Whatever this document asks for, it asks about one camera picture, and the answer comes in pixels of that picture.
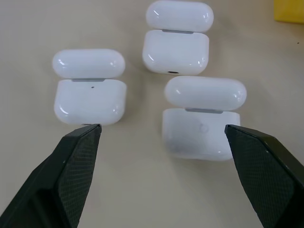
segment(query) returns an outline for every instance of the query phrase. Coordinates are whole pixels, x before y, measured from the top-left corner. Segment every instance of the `white earbuds charging case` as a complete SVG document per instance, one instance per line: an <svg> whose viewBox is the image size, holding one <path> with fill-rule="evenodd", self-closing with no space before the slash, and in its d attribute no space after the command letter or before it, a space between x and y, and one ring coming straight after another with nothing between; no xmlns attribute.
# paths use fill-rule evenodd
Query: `white earbuds charging case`
<svg viewBox="0 0 304 228"><path fill-rule="evenodd" d="M125 69L122 55L110 49L63 50L53 58L58 83L54 111L67 124L109 125L125 109L127 86L113 80Z"/></svg>
<svg viewBox="0 0 304 228"><path fill-rule="evenodd" d="M227 124L240 125L230 112L246 100L245 86L234 79L178 76L165 88L165 96L182 108L163 112L162 138L169 152L180 158L225 161L232 159L225 135Z"/></svg>
<svg viewBox="0 0 304 228"><path fill-rule="evenodd" d="M147 10L147 23L157 30L146 34L142 58L155 73L198 75L207 66L212 9L201 2L160 0Z"/></svg>

